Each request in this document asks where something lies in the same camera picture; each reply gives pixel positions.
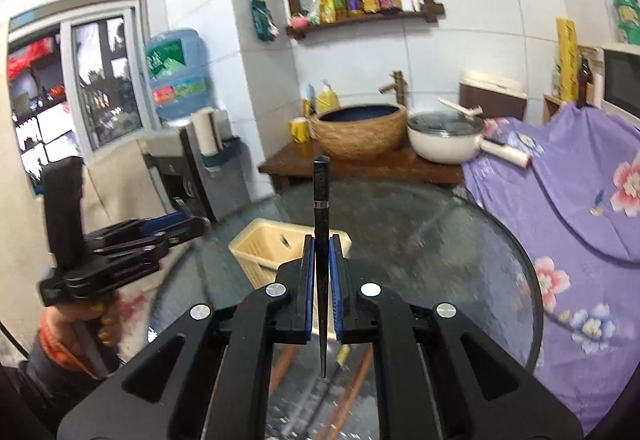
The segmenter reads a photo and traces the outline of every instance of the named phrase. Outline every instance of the hand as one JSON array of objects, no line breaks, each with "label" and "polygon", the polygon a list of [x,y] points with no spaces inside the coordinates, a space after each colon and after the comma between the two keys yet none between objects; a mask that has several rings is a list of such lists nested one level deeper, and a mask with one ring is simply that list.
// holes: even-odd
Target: hand
[{"label": "hand", "polygon": [[45,319],[53,337],[76,357],[83,356],[84,351],[71,325],[76,321],[91,321],[99,317],[102,328],[98,338],[105,346],[117,346],[122,338],[120,298],[117,293],[107,303],[75,301],[45,309]]}]

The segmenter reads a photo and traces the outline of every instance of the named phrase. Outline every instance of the woven basin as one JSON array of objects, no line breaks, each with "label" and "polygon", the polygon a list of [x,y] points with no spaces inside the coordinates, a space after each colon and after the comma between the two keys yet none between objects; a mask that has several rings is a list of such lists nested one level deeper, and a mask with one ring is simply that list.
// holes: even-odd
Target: woven basin
[{"label": "woven basin", "polygon": [[332,158],[365,160],[399,147],[406,134],[406,108],[353,105],[312,116],[310,124],[316,141]]}]

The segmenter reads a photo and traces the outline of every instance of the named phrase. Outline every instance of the round glass table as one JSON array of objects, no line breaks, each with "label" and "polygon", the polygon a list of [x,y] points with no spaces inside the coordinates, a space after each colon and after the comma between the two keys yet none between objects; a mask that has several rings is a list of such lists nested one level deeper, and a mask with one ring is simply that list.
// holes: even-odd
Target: round glass table
[{"label": "round glass table", "polygon": [[[350,259],[376,265],[385,274],[382,282],[408,303],[426,308],[452,303],[533,372],[542,340],[540,289],[526,253],[495,218],[450,191],[384,180],[332,181],[330,207],[331,229],[345,231],[351,238]],[[222,308],[239,303],[251,292],[253,287],[228,245],[255,218],[312,226],[312,184],[254,203],[213,224],[159,288],[150,315],[150,336],[196,303]],[[331,347],[330,359],[339,346]],[[294,403],[303,398],[307,380],[314,378],[317,348],[317,341],[302,348],[271,396],[268,425],[276,432],[279,423],[288,422]],[[364,346],[350,354],[353,362],[348,362],[347,371],[350,364],[354,370],[363,356],[358,350],[363,352]],[[339,393],[339,381],[336,387]],[[370,408],[375,409],[374,397],[371,370],[351,410],[354,423],[343,432],[351,427],[351,434],[361,438],[377,437],[377,414]],[[364,417],[374,417],[375,425]],[[317,432],[322,413],[316,420]]]}]

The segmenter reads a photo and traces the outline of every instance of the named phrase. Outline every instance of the wooden countertop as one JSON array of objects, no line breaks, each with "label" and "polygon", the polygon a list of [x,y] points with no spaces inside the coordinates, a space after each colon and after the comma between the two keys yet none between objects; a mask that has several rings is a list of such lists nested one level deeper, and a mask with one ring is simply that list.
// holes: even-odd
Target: wooden countertop
[{"label": "wooden countertop", "polygon": [[[323,154],[315,142],[286,145],[258,167],[263,174],[281,177],[312,178],[313,161]],[[460,166],[427,162],[418,156],[407,143],[402,149],[385,153],[377,158],[362,161],[332,159],[334,177],[390,178],[430,184],[458,184],[462,182]]]}]

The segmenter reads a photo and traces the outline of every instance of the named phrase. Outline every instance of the wooden table leg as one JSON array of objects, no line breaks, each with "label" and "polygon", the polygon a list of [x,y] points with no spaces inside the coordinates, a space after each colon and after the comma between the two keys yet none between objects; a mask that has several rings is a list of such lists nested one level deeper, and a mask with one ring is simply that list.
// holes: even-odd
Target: wooden table leg
[{"label": "wooden table leg", "polygon": [[286,191],[291,186],[291,182],[288,176],[280,176],[280,175],[269,175],[269,176],[271,178],[271,183],[273,184],[273,188],[277,193]]}]

